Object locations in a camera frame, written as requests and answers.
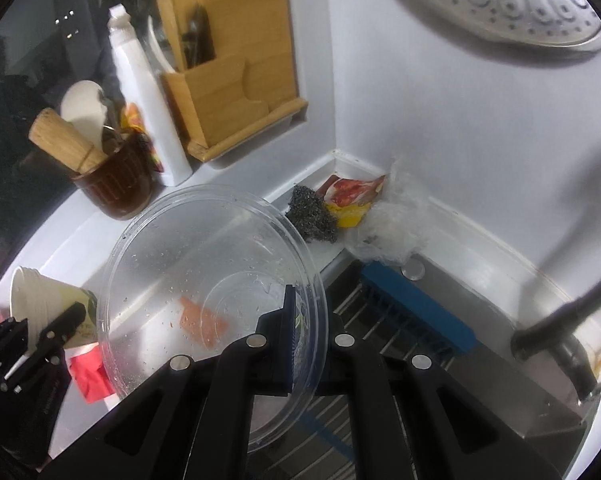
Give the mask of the white paper cup stack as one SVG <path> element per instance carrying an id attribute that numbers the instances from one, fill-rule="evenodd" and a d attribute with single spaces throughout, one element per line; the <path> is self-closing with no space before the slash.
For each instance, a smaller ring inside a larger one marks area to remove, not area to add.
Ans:
<path id="1" fill-rule="evenodd" d="M 36 348 L 42 331 L 73 304 L 82 304 L 86 318 L 67 348 L 95 344 L 96 297 L 85 288 L 48 278 L 36 269 L 19 266 L 13 273 L 10 287 L 10 313 L 16 321 L 28 323 L 28 352 Z"/>

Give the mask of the clear plastic lid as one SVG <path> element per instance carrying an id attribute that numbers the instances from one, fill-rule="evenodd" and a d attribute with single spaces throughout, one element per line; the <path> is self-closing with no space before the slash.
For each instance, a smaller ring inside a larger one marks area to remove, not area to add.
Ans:
<path id="1" fill-rule="evenodd" d="M 307 410 L 329 346 L 320 273 L 293 224 L 275 206 L 227 185 L 194 185 L 146 208 L 118 238 L 98 297 L 98 338 L 108 378 L 125 399 L 177 354 L 203 361 L 255 333 L 261 315 L 296 290 L 292 390 L 256 396 L 248 448 L 281 438 Z M 185 296 L 228 322 L 206 350 L 179 325 Z"/>

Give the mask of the clear plastic bag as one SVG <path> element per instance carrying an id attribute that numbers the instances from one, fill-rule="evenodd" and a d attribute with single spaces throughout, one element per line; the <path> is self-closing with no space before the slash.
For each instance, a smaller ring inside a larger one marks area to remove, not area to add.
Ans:
<path id="1" fill-rule="evenodd" d="M 345 248 L 363 262 L 402 266 L 427 247 L 432 232 L 430 206 L 430 193 L 412 176 L 407 157 L 396 158 L 381 196 L 358 226 L 345 234 Z"/>

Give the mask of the orange paper scrap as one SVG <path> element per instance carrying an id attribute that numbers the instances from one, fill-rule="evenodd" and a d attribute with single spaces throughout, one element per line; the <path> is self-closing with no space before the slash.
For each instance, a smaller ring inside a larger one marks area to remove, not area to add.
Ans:
<path id="1" fill-rule="evenodd" d="M 227 332 L 228 322 L 221 315 L 203 308 L 181 296 L 179 302 L 182 313 L 179 325 L 184 332 L 199 346 L 206 350 L 214 350 L 220 345 L 223 335 Z"/>

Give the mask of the blue sink drying rack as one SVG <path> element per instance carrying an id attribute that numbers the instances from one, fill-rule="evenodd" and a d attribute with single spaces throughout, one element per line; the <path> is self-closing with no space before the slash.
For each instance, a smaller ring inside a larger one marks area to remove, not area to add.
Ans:
<path id="1" fill-rule="evenodd" d="M 467 324 L 385 264 L 349 263 L 327 283 L 327 296 L 346 332 L 386 356 L 421 352 L 445 365 L 477 346 Z"/>

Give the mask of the black sink faucet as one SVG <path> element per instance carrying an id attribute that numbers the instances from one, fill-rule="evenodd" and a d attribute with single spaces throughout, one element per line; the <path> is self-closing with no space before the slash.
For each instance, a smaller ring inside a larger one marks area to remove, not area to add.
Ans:
<path id="1" fill-rule="evenodd" d="M 512 355 L 519 361 L 527 361 L 540 352 L 548 351 L 570 379 L 578 401 L 588 401 L 597 393 L 598 381 L 587 352 L 574 333 L 600 309 L 601 280 L 583 296 L 563 304 L 547 318 L 525 330 L 517 330 L 510 340 Z"/>

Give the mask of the brown ceramic utensil jar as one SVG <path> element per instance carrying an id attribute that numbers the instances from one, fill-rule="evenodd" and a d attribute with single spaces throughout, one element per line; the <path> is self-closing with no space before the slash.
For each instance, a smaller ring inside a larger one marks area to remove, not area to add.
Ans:
<path id="1" fill-rule="evenodd" d="M 139 214 L 154 194 L 153 174 L 141 134 L 131 131 L 104 162 L 73 177 L 73 182 L 110 218 L 127 220 Z"/>

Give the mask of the steel wool scrubber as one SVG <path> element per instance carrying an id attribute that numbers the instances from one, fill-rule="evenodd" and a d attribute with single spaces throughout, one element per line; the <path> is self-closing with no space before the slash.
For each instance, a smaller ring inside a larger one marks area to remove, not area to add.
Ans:
<path id="1" fill-rule="evenodd" d="M 305 242 L 337 241 L 337 219 L 330 214 L 322 198 L 311 188 L 296 185 L 292 190 L 285 217 Z"/>

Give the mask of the red yellow snack wrapper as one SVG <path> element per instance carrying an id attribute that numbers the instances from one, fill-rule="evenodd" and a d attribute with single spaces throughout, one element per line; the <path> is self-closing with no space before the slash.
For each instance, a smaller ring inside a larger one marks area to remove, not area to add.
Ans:
<path id="1" fill-rule="evenodd" d="M 374 180 L 346 179 L 332 174 L 317 191 L 339 229 L 358 226 L 381 194 L 385 176 Z"/>

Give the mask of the white spatula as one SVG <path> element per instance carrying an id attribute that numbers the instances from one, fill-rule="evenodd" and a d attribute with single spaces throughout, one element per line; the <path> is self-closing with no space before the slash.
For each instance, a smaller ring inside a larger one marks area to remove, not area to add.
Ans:
<path id="1" fill-rule="evenodd" d="M 80 80 L 68 88 L 61 100 L 60 115 L 96 148 L 102 148 L 106 106 L 102 88 L 94 81 Z"/>

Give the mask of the white spray bottle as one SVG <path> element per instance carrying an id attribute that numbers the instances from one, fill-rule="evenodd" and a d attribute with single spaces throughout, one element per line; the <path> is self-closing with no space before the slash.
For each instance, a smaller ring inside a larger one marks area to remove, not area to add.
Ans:
<path id="1" fill-rule="evenodd" d="M 181 184 L 192 168 L 125 6 L 110 8 L 107 27 L 120 92 L 127 107 L 137 110 L 157 179 L 165 186 Z"/>

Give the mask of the dark window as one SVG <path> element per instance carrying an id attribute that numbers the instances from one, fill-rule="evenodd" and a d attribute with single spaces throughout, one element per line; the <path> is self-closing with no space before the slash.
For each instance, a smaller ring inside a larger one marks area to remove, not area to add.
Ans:
<path id="1" fill-rule="evenodd" d="M 0 280 L 33 232 L 75 193 L 69 172 L 28 139 L 69 87 L 93 80 L 122 102 L 107 40 L 108 10 L 122 3 L 138 32 L 155 0 L 0 0 Z"/>

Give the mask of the wooden utensil holder box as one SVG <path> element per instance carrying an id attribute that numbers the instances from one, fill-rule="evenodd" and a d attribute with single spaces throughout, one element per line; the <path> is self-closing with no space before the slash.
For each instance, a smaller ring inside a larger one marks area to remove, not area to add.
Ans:
<path id="1" fill-rule="evenodd" d="M 210 162 L 307 106 L 288 0 L 156 0 L 176 68 L 163 74 L 186 151 Z"/>

